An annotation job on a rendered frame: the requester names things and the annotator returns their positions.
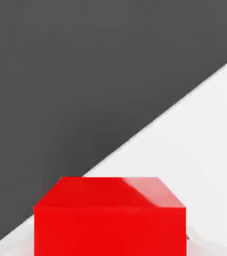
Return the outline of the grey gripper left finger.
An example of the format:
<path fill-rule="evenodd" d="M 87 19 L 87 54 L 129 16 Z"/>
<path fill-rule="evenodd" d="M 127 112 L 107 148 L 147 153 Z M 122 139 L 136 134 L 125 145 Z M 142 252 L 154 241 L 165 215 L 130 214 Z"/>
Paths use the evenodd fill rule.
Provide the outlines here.
<path fill-rule="evenodd" d="M 34 256 L 34 223 L 24 222 L 1 239 L 0 256 Z"/>

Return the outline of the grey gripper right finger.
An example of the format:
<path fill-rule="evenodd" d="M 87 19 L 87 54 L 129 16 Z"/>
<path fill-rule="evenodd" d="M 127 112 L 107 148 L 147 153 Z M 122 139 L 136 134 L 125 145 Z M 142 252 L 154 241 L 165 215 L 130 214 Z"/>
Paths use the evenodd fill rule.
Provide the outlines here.
<path fill-rule="evenodd" d="M 203 239 L 192 227 L 186 227 L 186 256 L 227 256 L 227 247 Z"/>

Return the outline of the small red cube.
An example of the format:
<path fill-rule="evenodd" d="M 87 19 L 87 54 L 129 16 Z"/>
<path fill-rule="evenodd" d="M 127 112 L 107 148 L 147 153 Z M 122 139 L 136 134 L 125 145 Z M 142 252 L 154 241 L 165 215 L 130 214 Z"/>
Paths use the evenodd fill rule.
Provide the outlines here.
<path fill-rule="evenodd" d="M 63 177 L 34 206 L 34 256 L 187 256 L 186 207 L 157 177 Z"/>

